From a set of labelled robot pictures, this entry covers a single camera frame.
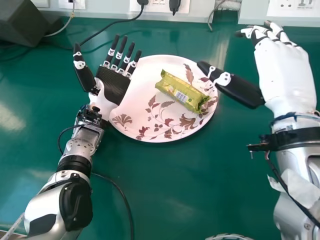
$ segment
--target green table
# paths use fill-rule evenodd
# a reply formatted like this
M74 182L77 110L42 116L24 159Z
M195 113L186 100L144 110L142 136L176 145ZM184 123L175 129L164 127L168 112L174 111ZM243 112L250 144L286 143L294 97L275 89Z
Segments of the green table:
M50 41L64 45L81 41L111 21L75 18L67 31ZM82 50L95 71L114 35L126 33L144 56L171 54L205 60L257 84L251 42L233 37L241 27L235 14L228 12L216 14L214 33L198 23L122 23ZM310 53L320 90L319 29L287 30L292 41ZM73 125L79 107L89 100L74 73L70 51L43 43L8 60L26 50L0 50L0 228L4 230L56 170L57 137ZM273 223L279 194L269 186L267 174L271 173L263 154L252 160L246 148L258 141L259 134L269 132L272 117L265 107L249 110L221 95L209 124L177 142L147 144L109 127L93 158L93 169L112 177L127 195L137 240L201 240L219 233L280 239ZM91 180L94 218L79 239L129 239L121 196L103 179L93 176ZM24 232L22 225L19 232Z

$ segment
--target plate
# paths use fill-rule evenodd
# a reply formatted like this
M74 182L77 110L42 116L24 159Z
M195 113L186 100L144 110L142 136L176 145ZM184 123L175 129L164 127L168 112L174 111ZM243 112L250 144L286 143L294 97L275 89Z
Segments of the plate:
M186 81L211 99L201 114L155 88L161 71ZM140 59L130 87L119 107L110 115L111 124L122 134L148 143L165 143L186 138L200 130L215 113L218 91L194 61L173 55L152 55Z

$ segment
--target food packet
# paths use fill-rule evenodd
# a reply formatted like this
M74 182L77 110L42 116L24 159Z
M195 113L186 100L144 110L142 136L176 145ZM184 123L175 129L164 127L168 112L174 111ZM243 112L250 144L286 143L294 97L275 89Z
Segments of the food packet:
M155 84L155 88L194 113L200 114L201 106L210 100L209 96L165 70L161 76L162 80Z

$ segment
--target black cable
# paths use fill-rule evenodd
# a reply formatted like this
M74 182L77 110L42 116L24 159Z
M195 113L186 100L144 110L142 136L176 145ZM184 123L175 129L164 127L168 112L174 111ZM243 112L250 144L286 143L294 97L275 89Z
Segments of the black cable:
M57 142L58 142L58 148L59 148L59 151L60 151L61 155L64 154L62 149L61 149L61 145L60 145L60 139L61 139L62 135L65 132L67 132L67 131L69 131L71 129L84 127L84 126L87 126L87 125L90 125L90 124L91 123L74 125L74 126L66 128L62 132L60 132ZM109 181L119 191L119 193L121 194L121 196L123 198L123 201L124 201L124 204L125 204L125 207L126 207L126 210L127 210L127 213L128 213L129 222L130 222L130 240L134 240L135 239L134 218L133 218L133 215L132 215L132 212L131 212L131 208L130 208L130 205L129 205L129 202L128 202L128 199L127 199L126 195L121 190L121 188L110 177L102 175L102 174L99 174L99 173L96 173L96 172L92 172L92 174L97 176L97 177L99 177L99 178L102 178L104 180Z
M93 39L95 36L99 35L100 33L102 33L104 30L108 29L109 27L111 27L112 25L114 24L120 24L120 23L128 23L128 22L133 22L135 20L137 20L138 18L140 18L140 16L142 15L143 11L144 11L144 8L145 8L145 5L141 5L141 11L140 13L132 18L132 19L126 19L126 20L119 20L119 21L114 21L112 23L110 23L109 25L105 26L104 28L102 28L100 31L96 32L95 34L87 37L85 40L83 40L81 43L80 43L80 46L82 46L83 44L85 44L86 42L88 42L89 40Z
M67 131L69 131L69 130L71 130L71 129L76 129L76 128L79 128L79 127L84 127L84 126L87 126L87 125L90 125L90 124L91 124L91 123L74 125L74 126L71 126L71 127L66 128L66 129L64 129L62 132L60 132L59 137L58 137L58 148L59 148L59 151L60 151L61 155L64 154L64 152L62 151L61 145L60 145L60 139L61 139L62 135L63 135L65 132L67 132Z
M278 169L275 167L275 165L271 162L271 160L268 157L269 153L266 152L265 155L265 160L268 163L269 167L271 168L274 176L276 177L276 179L278 180L278 182L281 184L281 186L283 187L283 189L285 190L286 194L288 194L288 196L292 199L292 201L299 207L299 209L314 223L314 225L316 225L318 228L320 228L320 222L311 214L311 212L305 208L303 205L301 205L301 203L299 203L298 201L296 201L290 194L289 194L289 190L288 190L288 186L285 183L285 181L282 179Z
M124 204L125 204L125 207L126 207L126 210L127 210L127 213L128 213L129 222L130 222L130 240L134 240L135 239L134 218L133 218L131 208L130 208L130 205L129 205L129 202L128 202L126 195L121 190L121 188L110 177L107 177L105 175L101 175L101 174L98 174L95 172L92 172L92 174L99 177L99 178L102 178L104 180L109 181L121 194L123 201L124 201Z

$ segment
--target fingertip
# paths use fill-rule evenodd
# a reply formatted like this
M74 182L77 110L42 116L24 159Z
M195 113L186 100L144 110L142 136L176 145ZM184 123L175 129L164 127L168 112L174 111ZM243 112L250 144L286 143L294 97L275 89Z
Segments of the fingertip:
M237 38L243 38L246 36L246 34L241 32L241 30L239 30L234 33L234 36L236 36Z
M272 23L272 21L270 21L270 20L266 20L266 21L264 21L264 23L263 23L263 25L266 27L266 28L270 28L270 25L271 25L271 23Z

